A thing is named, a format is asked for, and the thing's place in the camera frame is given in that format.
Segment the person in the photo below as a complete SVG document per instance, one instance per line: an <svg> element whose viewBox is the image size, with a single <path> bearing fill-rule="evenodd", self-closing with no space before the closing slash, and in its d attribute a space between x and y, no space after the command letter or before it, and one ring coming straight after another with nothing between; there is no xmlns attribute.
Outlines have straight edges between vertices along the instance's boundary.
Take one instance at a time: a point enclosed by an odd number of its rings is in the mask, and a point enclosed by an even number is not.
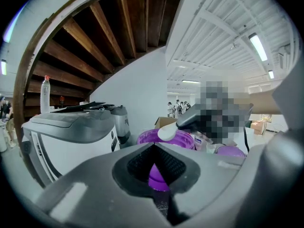
<svg viewBox="0 0 304 228"><path fill-rule="evenodd" d="M173 117L173 105L171 102L168 102L168 117Z"/></svg>
<svg viewBox="0 0 304 228"><path fill-rule="evenodd" d="M185 112L191 108L191 105L187 101L185 101L185 108Z"/></svg>
<svg viewBox="0 0 304 228"><path fill-rule="evenodd" d="M0 95L0 119L6 123L6 130L9 133L9 145L11 148L16 146L16 143L14 142L14 119L13 119L13 107L11 103L7 100L5 100L5 97Z"/></svg>
<svg viewBox="0 0 304 228"><path fill-rule="evenodd" d="M187 101L185 101L185 104L183 102L180 103L180 105L181 105L181 114L184 114L186 112L186 102Z"/></svg>
<svg viewBox="0 0 304 228"><path fill-rule="evenodd" d="M180 100L176 100L176 104L174 108L175 108L175 118L179 118L179 116L181 115Z"/></svg>

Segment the cardboard box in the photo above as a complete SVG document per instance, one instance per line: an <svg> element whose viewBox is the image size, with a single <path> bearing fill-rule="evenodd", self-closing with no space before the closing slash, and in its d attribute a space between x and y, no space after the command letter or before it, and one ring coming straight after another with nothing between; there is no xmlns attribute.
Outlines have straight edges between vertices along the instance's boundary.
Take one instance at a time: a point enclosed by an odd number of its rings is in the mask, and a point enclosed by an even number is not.
<svg viewBox="0 0 304 228"><path fill-rule="evenodd" d="M177 118L160 116L157 119L156 123L154 124L155 125L154 129L162 128L163 126L169 125L169 124L174 123L176 121L177 121Z"/></svg>
<svg viewBox="0 0 304 228"><path fill-rule="evenodd" d="M252 121L250 128L254 129L254 134L263 135L266 130L267 122L265 120L262 121Z"/></svg>

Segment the fluorescent light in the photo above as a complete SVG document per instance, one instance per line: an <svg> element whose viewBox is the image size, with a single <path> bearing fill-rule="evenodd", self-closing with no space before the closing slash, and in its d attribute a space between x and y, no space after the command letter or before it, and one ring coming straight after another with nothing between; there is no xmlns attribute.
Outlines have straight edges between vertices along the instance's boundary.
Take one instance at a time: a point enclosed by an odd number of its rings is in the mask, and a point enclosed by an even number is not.
<svg viewBox="0 0 304 228"><path fill-rule="evenodd" d="M183 83L195 83L195 84L200 84L198 81L191 81L191 80L182 80Z"/></svg>
<svg viewBox="0 0 304 228"><path fill-rule="evenodd" d="M1 60L1 72L3 75L6 75L6 61Z"/></svg>
<svg viewBox="0 0 304 228"><path fill-rule="evenodd" d="M251 43L253 44L253 46L256 48L256 51L258 52L261 60L264 62L267 60L267 55L266 52L263 48L263 45L259 39L259 37L257 36L256 33L253 33L252 35L249 36L249 39L251 41Z"/></svg>
<svg viewBox="0 0 304 228"><path fill-rule="evenodd" d="M272 70L269 70L268 73L269 73L269 77L270 77L271 79L274 79L274 78L275 78L274 72L273 72Z"/></svg>
<svg viewBox="0 0 304 228"><path fill-rule="evenodd" d="M13 29L15 27L15 24L17 22L17 19L20 15L20 13L22 12L22 10L24 9L26 4L24 4L24 6L19 10L19 12L14 16L14 18L11 20L11 22L9 23L9 25L7 26L4 34L3 34L3 40L7 43L9 43L10 41L10 37L11 37L11 34L13 33Z"/></svg>

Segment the white spoon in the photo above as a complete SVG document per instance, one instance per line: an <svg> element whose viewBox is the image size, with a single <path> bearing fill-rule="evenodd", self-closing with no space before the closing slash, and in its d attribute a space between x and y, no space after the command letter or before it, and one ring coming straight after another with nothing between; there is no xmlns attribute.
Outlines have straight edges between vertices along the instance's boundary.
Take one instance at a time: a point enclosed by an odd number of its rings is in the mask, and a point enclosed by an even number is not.
<svg viewBox="0 0 304 228"><path fill-rule="evenodd" d="M175 137L176 131L176 123L171 123L159 129L157 132L157 136L163 141L170 141Z"/></svg>

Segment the white appliance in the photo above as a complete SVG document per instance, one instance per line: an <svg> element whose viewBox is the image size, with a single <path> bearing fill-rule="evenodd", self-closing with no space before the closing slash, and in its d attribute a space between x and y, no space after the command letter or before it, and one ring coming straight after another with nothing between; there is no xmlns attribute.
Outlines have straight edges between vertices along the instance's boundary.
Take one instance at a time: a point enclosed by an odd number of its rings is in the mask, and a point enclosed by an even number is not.
<svg viewBox="0 0 304 228"><path fill-rule="evenodd" d="M45 186L88 159L120 149L110 111L40 114L22 128L21 150Z"/></svg>

